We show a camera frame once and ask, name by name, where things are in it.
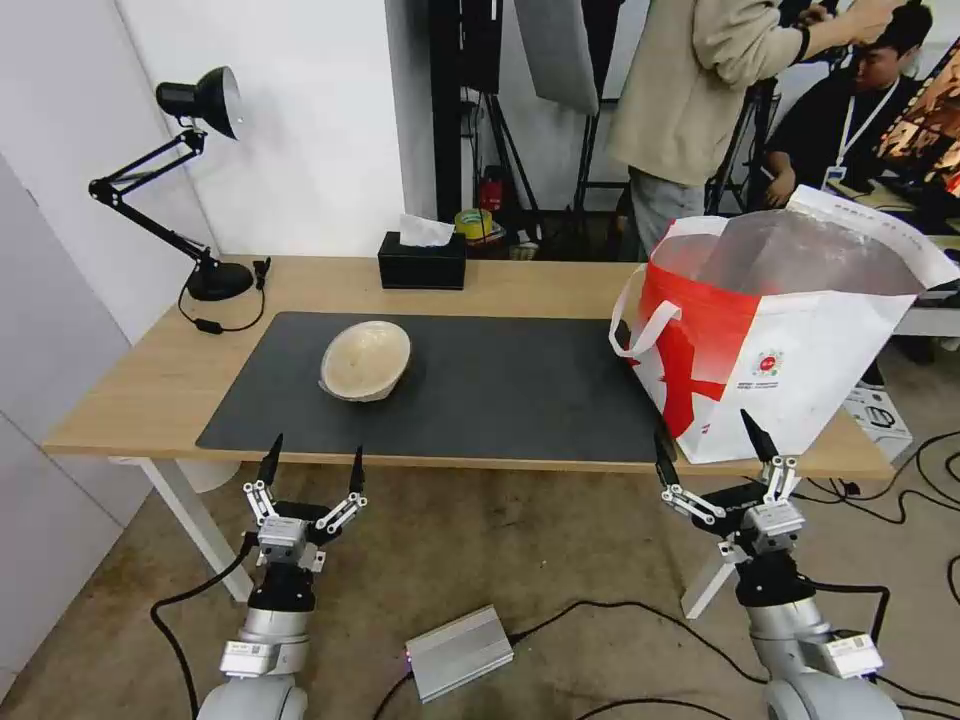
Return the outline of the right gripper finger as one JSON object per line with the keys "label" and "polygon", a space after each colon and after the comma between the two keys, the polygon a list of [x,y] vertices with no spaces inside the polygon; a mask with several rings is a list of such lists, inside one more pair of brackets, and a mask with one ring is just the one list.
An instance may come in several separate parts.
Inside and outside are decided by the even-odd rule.
{"label": "right gripper finger", "polygon": [[774,504],[789,500],[798,484],[797,458],[781,455],[771,436],[745,409],[740,410],[740,415],[761,462],[760,481],[766,486],[763,502]]}
{"label": "right gripper finger", "polygon": [[654,448],[656,473],[662,486],[660,497],[666,505],[682,516],[698,519],[706,526],[713,526],[718,520],[726,518],[724,508],[686,490],[680,484],[670,452],[659,435],[654,435]]}

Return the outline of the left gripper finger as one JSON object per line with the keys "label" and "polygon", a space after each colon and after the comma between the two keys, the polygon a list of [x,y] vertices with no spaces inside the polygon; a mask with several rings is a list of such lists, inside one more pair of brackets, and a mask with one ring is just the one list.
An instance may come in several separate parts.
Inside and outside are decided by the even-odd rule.
{"label": "left gripper finger", "polygon": [[363,447],[358,446],[352,463],[346,497],[320,516],[315,522],[315,530],[327,535],[338,535],[367,506],[368,499],[365,496],[364,487]]}
{"label": "left gripper finger", "polygon": [[267,454],[261,459],[254,481],[244,483],[242,487],[257,527],[261,527],[267,518],[277,515],[271,488],[278,469],[283,440],[283,434],[278,434]]}

